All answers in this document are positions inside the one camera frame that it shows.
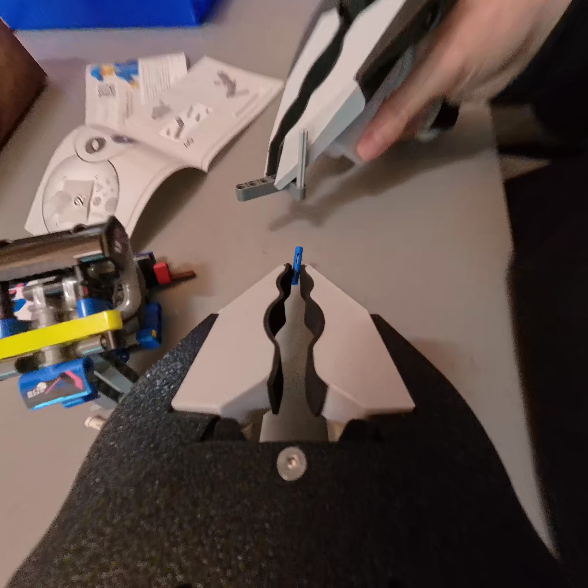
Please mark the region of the person's right forearm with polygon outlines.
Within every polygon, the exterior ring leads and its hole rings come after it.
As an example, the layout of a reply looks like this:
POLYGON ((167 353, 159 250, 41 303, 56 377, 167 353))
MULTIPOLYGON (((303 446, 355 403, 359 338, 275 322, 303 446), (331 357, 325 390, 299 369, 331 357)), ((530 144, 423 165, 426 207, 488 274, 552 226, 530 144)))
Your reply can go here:
POLYGON ((587 1, 572 1, 529 66, 491 101, 524 107, 540 136, 587 150, 587 1))

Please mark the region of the lego instruction booklet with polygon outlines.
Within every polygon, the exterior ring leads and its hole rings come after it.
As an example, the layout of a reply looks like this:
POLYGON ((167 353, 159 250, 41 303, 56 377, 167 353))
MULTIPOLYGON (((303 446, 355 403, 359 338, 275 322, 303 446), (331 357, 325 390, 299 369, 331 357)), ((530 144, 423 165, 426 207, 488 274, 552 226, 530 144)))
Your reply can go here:
POLYGON ((207 173, 282 91, 283 81, 183 52, 91 63, 85 122, 50 159, 25 230, 38 236, 116 217, 131 235, 158 187, 207 173))

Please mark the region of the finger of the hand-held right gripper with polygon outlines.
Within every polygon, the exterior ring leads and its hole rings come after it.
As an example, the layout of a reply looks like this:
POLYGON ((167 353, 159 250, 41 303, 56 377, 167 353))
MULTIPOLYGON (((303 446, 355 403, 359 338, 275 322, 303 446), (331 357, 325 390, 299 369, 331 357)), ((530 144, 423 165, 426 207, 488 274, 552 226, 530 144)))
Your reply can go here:
MULTIPOLYGON (((323 1, 320 6, 338 6, 338 1, 323 1)), ((327 78, 313 92, 300 121, 287 134, 283 142, 275 186, 283 189, 297 176, 299 133, 307 129, 307 167, 324 152, 343 155, 350 160, 355 156, 355 141, 358 138, 337 136, 337 61, 327 78)))
POLYGON ((266 175, 275 176, 283 142, 300 121, 310 98, 332 71, 349 29, 349 12, 342 6, 320 6, 307 23, 296 50, 275 123, 266 158, 266 175))

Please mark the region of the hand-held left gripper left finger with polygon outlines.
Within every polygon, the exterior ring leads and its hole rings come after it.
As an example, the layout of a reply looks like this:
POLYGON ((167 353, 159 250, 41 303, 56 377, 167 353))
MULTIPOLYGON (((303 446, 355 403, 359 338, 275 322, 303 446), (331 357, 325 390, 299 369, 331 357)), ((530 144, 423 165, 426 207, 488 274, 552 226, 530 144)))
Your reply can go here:
POLYGON ((286 323, 293 268, 280 264, 214 315, 171 407, 175 412, 235 421, 261 440, 263 418, 277 414, 283 397, 276 335, 286 323))

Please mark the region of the blue storage bin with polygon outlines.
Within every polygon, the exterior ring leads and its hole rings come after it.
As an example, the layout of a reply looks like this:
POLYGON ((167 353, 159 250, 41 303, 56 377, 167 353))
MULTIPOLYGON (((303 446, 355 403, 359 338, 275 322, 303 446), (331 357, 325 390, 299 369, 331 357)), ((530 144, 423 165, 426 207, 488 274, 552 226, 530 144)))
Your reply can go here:
POLYGON ((219 1, 1 1, 16 31, 174 28, 202 25, 219 1))

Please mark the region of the person's black clothed body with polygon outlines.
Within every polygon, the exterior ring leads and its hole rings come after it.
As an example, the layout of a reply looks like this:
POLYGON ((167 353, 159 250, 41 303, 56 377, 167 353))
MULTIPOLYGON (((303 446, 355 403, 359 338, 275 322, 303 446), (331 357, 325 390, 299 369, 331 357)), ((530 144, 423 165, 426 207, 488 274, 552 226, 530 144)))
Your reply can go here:
POLYGON ((587 587, 587 152, 510 179, 505 193, 538 475, 564 568, 587 587))

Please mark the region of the person's right hand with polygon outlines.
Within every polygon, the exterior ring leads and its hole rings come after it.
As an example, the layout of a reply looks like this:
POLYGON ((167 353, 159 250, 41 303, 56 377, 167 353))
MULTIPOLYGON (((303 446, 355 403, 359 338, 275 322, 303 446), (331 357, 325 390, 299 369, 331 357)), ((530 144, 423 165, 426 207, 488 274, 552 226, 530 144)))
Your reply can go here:
POLYGON ((432 106, 495 97, 539 52, 570 1, 459 1, 420 51, 408 77, 357 143, 369 162, 420 131, 432 106))

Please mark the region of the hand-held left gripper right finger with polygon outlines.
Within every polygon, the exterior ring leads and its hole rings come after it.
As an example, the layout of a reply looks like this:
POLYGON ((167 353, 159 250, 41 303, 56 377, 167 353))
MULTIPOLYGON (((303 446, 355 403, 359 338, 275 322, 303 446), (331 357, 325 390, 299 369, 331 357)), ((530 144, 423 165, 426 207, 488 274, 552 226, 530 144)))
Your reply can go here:
POLYGON ((312 334, 305 394, 330 442, 353 420, 409 413, 415 402, 369 311, 316 269, 303 265, 300 295, 312 334))

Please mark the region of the grey angled lego beam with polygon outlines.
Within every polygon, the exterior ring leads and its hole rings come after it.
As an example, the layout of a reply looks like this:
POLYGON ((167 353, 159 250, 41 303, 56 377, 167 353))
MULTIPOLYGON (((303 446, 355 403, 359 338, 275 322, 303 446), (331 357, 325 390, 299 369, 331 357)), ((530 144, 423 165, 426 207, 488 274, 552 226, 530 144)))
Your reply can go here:
POLYGON ((256 180, 250 180, 245 183, 237 184, 236 197, 239 202, 246 202, 266 195, 274 194, 280 191, 287 192, 295 201, 301 202, 306 198, 306 181, 300 181, 295 178, 283 189, 275 186, 276 175, 266 175, 256 180))

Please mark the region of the partly built lego vehicle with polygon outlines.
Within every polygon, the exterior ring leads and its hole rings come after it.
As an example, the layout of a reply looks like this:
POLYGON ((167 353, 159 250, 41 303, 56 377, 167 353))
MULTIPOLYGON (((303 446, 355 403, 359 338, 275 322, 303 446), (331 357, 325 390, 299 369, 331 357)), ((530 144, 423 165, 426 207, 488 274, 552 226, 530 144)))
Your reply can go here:
POLYGON ((1 240, 1 381, 29 411, 115 408, 139 378, 130 354, 162 344, 153 294, 196 277, 134 253, 115 217, 1 240))

